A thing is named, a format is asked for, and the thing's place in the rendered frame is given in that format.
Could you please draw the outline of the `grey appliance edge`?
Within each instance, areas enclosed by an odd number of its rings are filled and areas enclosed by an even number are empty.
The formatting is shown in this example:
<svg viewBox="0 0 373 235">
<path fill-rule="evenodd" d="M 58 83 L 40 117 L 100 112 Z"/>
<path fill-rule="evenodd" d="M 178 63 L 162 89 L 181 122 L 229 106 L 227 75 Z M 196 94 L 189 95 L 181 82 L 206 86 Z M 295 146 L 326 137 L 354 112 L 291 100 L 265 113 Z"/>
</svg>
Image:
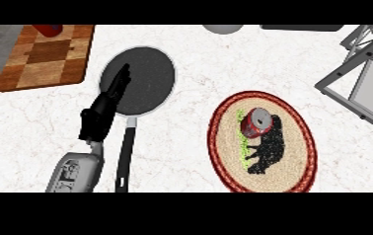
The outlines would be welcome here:
<svg viewBox="0 0 373 235">
<path fill-rule="evenodd" d="M 22 28 L 22 25 L 0 25 L 0 72 L 3 71 Z"/>
</svg>

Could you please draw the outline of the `red cupcake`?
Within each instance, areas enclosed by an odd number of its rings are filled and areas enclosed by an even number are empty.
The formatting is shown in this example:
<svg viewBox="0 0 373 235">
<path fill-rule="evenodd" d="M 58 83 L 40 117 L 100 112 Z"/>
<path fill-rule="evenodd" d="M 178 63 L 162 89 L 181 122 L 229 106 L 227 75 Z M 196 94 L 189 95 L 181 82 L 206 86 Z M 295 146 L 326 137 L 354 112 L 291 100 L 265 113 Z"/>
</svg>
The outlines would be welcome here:
<svg viewBox="0 0 373 235">
<path fill-rule="evenodd" d="M 240 132 L 246 138 L 257 138 L 265 134 L 273 127 L 273 118 L 268 111 L 254 108 L 240 121 Z"/>
</svg>

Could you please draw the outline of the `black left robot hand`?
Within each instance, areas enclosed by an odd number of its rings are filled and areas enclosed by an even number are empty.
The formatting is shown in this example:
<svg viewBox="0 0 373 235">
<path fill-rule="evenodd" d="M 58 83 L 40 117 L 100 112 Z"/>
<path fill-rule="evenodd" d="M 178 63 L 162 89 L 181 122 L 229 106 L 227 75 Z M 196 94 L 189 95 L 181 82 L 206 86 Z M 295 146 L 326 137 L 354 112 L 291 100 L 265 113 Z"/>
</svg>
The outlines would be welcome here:
<svg viewBox="0 0 373 235">
<path fill-rule="evenodd" d="M 99 94 L 90 108 L 80 113 L 81 129 L 78 139 L 87 143 L 91 141 L 102 142 L 108 135 L 117 107 L 130 82 L 130 64 L 125 63 L 117 72 L 108 90 Z"/>
</svg>

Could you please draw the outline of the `dark grey frying pan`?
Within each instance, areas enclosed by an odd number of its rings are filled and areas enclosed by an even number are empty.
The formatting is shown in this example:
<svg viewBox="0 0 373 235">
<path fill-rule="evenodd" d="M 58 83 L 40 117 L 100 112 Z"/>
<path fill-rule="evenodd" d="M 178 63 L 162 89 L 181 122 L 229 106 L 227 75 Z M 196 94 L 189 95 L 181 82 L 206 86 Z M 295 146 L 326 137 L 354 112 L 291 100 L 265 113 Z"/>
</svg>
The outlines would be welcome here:
<svg viewBox="0 0 373 235">
<path fill-rule="evenodd" d="M 153 47 L 137 46 L 119 52 L 108 62 L 99 83 L 102 91 L 108 90 L 114 77 L 125 64 L 130 65 L 131 81 L 117 107 L 117 113 L 127 118 L 117 167 L 117 193 L 128 192 L 137 118 L 149 114 L 165 103 L 177 78 L 176 66 L 167 54 Z"/>
</svg>

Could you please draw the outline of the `red object on board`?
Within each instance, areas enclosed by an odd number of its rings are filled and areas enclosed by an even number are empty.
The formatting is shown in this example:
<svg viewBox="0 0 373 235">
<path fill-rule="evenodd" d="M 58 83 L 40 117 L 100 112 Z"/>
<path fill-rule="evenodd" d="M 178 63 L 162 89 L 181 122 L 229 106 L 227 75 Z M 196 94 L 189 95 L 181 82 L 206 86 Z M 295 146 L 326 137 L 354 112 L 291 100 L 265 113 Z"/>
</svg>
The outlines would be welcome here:
<svg viewBox="0 0 373 235">
<path fill-rule="evenodd" d="M 44 37 L 52 38 L 62 33 L 62 25 L 34 25 Z"/>
</svg>

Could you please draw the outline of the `grey round object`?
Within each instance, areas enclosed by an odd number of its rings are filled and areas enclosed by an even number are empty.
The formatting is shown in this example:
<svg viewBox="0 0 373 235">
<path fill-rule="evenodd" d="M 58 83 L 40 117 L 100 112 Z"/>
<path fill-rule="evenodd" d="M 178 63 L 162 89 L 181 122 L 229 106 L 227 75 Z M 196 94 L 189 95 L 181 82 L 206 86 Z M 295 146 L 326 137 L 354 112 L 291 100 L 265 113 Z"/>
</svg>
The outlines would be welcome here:
<svg viewBox="0 0 373 235">
<path fill-rule="evenodd" d="M 204 27 L 218 35 L 230 35 L 242 29 L 242 25 L 204 25 Z"/>
</svg>

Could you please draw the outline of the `checkered wooden cutting board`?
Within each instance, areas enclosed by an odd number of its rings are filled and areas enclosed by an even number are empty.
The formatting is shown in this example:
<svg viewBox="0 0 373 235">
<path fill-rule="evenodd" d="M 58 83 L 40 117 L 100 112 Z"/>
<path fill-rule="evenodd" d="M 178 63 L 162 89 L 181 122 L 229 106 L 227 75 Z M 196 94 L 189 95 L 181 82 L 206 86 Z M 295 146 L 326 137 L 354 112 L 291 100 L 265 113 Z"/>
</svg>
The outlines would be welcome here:
<svg viewBox="0 0 373 235">
<path fill-rule="evenodd" d="M 25 25 L 0 72 L 0 92 L 81 83 L 93 31 L 93 25 L 63 25 L 62 33 L 47 38 Z"/>
</svg>

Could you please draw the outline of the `dark grey flat object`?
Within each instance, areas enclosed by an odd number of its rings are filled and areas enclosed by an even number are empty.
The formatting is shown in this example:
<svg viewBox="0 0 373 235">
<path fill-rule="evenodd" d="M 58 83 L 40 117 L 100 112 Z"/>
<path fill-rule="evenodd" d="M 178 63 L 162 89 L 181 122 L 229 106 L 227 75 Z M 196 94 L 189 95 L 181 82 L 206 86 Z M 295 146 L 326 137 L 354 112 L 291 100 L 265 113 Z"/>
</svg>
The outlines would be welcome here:
<svg viewBox="0 0 373 235">
<path fill-rule="evenodd" d="M 261 25 L 264 30 L 336 32 L 344 25 Z"/>
</svg>

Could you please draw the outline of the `oval woven bear placemat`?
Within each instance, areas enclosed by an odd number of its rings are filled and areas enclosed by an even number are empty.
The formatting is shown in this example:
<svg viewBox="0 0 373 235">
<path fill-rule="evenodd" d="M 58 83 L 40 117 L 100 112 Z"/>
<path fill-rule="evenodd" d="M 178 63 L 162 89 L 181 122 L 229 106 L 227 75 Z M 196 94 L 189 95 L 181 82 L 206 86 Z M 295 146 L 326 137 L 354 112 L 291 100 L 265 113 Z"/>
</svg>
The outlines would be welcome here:
<svg viewBox="0 0 373 235">
<path fill-rule="evenodd" d="M 246 138 L 240 121 L 254 108 L 268 111 L 273 127 Z M 245 91 L 221 102 L 208 124 L 206 147 L 215 173 L 232 191 L 304 193 L 311 189 L 317 169 L 311 131 L 293 107 L 274 95 Z"/>
</svg>

